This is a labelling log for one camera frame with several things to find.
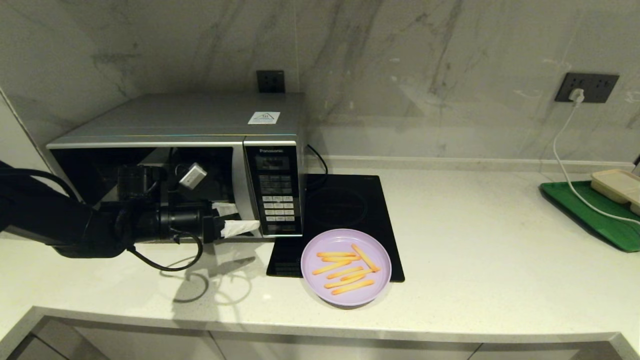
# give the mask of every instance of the microwave control panel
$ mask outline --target microwave control panel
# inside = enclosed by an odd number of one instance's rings
[[[246,146],[262,233],[301,236],[302,216],[296,147]]]

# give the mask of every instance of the wall socket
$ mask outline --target wall socket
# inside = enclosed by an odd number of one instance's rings
[[[258,70],[255,74],[259,92],[285,92],[284,70]]]
[[[571,102],[569,94],[576,88],[584,90],[584,102],[607,102],[611,90],[616,86],[620,75],[608,74],[582,74],[578,72],[567,72],[560,90],[556,95],[556,101]]]

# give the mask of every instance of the backsplash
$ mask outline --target backsplash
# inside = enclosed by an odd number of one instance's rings
[[[636,0],[4,0],[0,87],[43,146],[141,94],[254,92],[282,69],[324,153],[550,159],[564,73],[616,73],[559,152],[631,162],[639,24]]]

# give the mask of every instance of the purple plate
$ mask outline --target purple plate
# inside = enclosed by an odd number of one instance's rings
[[[380,268],[380,271],[369,273],[364,280],[372,279],[373,285],[364,288],[347,291],[342,294],[333,295],[335,289],[325,288],[325,284],[338,282],[340,278],[327,279],[327,275],[339,272],[354,266],[362,266],[368,269],[364,260],[352,261],[351,264],[341,268],[314,275],[312,272],[332,263],[325,263],[317,256],[318,252],[354,252],[351,244],[356,244],[369,256],[371,261]],[[382,292],[391,279],[391,260],[389,255],[380,243],[368,234],[352,229],[334,229],[318,234],[305,247],[300,261],[302,276],[305,278],[313,291],[323,300],[339,306],[359,306],[375,299]]]

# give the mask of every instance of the black induction cooktop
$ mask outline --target black induction cooktop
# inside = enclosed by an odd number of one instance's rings
[[[403,282],[404,272],[380,178],[310,174],[307,183],[315,189],[307,190],[302,239],[276,239],[267,275],[302,277],[300,257],[307,243],[327,230],[346,228],[378,240],[391,258],[391,281]]]

